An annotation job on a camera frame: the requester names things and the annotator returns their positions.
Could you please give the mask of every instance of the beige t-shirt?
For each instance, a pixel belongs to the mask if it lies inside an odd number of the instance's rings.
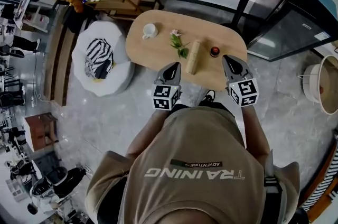
[[[295,180],[289,180],[282,169],[276,171],[286,185],[286,220],[297,206],[297,168],[295,164],[291,170],[288,167]],[[86,205],[93,221],[97,221],[100,202],[119,180],[113,174],[111,180],[106,175],[100,180],[98,175],[91,182]],[[220,224],[259,223],[264,203],[264,169],[245,149],[234,117],[225,110],[196,107],[170,115],[132,164],[118,222],[155,224],[175,210],[196,209]]]

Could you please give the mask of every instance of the small jar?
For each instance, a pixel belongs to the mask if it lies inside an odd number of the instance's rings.
[[[213,46],[210,50],[210,55],[216,58],[220,54],[220,49],[217,46]]]

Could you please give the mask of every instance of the oval table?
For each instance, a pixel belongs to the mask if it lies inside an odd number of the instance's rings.
[[[148,23],[157,27],[158,35],[143,40],[143,27]],[[186,46],[189,50],[195,40],[201,42],[194,75],[185,72],[187,59],[179,58],[177,50],[171,46],[172,30],[183,33],[181,42],[189,43]],[[220,49],[217,58],[210,56],[213,46]],[[246,45],[235,31],[195,17],[159,10],[147,11],[135,19],[126,39],[126,50],[132,62],[156,71],[178,61],[182,65],[182,79],[215,91],[223,91],[227,86],[222,56],[233,55],[245,62],[248,58]]]

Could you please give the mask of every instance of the wooden cylinder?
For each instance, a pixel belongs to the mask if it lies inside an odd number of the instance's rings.
[[[189,74],[195,74],[196,73],[196,66],[198,62],[198,52],[200,49],[201,43],[196,40],[194,44],[192,45],[192,49],[190,51],[190,55],[188,58],[188,62],[185,67],[185,72]]]

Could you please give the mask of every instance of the tiled floor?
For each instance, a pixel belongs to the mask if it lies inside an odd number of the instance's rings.
[[[166,1],[165,9],[216,23],[231,19],[231,14],[221,10],[184,4]],[[124,23],[123,27],[127,32],[128,25]],[[305,98],[301,79],[297,77],[303,74],[306,66],[320,60],[306,51],[272,63],[250,55],[248,62],[258,80],[260,98],[256,110],[270,147],[274,149],[274,162],[284,166],[298,161],[302,187],[317,169],[332,138],[332,129],[338,122],[338,114],[328,116],[321,112],[319,105],[313,105]],[[30,78],[24,68],[21,70],[22,79]],[[43,76],[42,72],[43,67],[38,67],[37,76]],[[156,72],[137,66],[132,82],[124,92],[118,96],[96,97],[83,89],[71,71],[67,105],[62,108],[50,106],[58,119],[61,140],[56,151],[67,168],[82,163],[95,170],[106,150],[125,153],[153,112],[150,92],[155,76]],[[182,91],[183,103],[193,105],[203,96],[205,89],[182,81]],[[216,100],[236,116],[243,130],[241,111],[229,96],[225,92],[217,93]],[[48,103],[39,102],[40,106],[49,108]],[[37,114],[39,109],[28,108],[27,113]],[[89,180],[84,179],[75,190],[74,198],[83,209],[88,183]]]

